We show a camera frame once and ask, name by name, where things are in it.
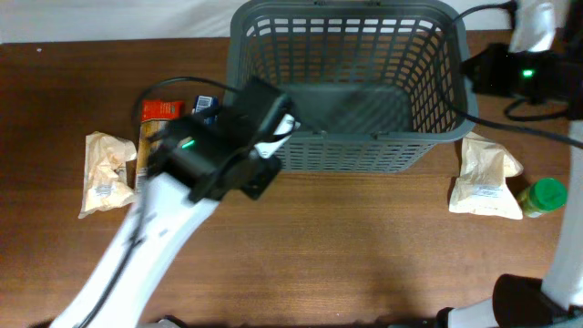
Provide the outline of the blue tissue box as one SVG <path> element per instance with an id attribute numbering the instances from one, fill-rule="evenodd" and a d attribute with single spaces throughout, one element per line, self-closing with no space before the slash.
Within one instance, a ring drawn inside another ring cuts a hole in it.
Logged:
<path id="1" fill-rule="evenodd" d="M 216 122 L 219 112 L 220 103 L 216 97 L 211 96 L 195 97 L 191 113 L 197 122 L 204 123 L 207 126 L 211 126 Z"/>

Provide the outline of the orange pasta package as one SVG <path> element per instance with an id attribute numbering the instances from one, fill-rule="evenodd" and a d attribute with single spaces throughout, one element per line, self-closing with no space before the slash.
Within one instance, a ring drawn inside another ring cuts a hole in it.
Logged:
<path id="1" fill-rule="evenodd" d="M 183 101 L 144 100 L 140 107 L 139 142 L 136 162 L 135 192 L 139 194 L 147 178 L 148 157 L 158 146 L 148 138 L 160 132 L 171 120 L 183 113 Z"/>

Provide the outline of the grey plastic basket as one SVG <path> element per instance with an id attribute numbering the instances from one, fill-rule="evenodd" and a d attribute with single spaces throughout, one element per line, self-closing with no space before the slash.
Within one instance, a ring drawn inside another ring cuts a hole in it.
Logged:
<path id="1" fill-rule="evenodd" d="M 287 171 L 393 173 L 463 138 L 478 113 L 460 74 L 465 26 L 426 1 L 249 1 L 230 21 L 227 82 L 287 93 Z"/>

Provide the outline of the beige food bag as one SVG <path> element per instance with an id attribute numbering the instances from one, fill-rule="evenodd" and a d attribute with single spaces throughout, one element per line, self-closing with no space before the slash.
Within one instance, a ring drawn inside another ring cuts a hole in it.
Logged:
<path id="1" fill-rule="evenodd" d="M 522 164 L 501 144 L 474 132 L 462 141 L 462 164 L 449 200 L 449 211 L 522 220 L 523 211 L 506 184 Z"/>
<path id="2" fill-rule="evenodd" d="M 86 136 L 80 219 L 96 211 L 125 207 L 136 200 L 127 176 L 127 163 L 136 158 L 136 147 L 127 139 L 98 131 Z"/>

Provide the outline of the green lidded spice jar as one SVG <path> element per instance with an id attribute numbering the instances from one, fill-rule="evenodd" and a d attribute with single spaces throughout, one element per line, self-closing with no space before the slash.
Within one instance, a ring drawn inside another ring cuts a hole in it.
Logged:
<path id="1" fill-rule="evenodd" d="M 562 208 L 568 199 L 566 186 L 557 179 L 544 178 L 530 185 L 517 196 L 523 214 L 538 218 Z"/>

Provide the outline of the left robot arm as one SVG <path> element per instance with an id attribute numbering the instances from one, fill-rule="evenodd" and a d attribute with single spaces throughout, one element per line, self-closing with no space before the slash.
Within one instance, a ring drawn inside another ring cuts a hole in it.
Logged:
<path id="1" fill-rule="evenodd" d="M 227 106 L 171 120 L 148 137 L 139 198 L 95 270 L 52 327 L 136 327 L 193 232 L 239 190 L 258 199 L 281 171 L 275 152 L 300 121 L 291 98 L 253 77 Z"/>

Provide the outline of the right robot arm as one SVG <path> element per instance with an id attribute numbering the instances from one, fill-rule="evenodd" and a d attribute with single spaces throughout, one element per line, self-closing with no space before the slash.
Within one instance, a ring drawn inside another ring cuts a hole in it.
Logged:
<path id="1" fill-rule="evenodd" d="M 509 124 L 472 116 L 450 100 L 445 106 L 478 125 L 527 134 L 571 148 L 570 182 L 541 179 L 519 194 L 529 214 L 563 209 L 555 258 L 542 279 L 504 274 L 492 296 L 463 308 L 444 308 L 435 326 L 579 327 L 582 324 L 582 4 L 568 5 L 564 50 L 551 50 L 556 32 L 548 1 L 507 1 L 513 28 L 510 44 L 491 44 L 461 64 L 477 94 L 510 97 Z"/>

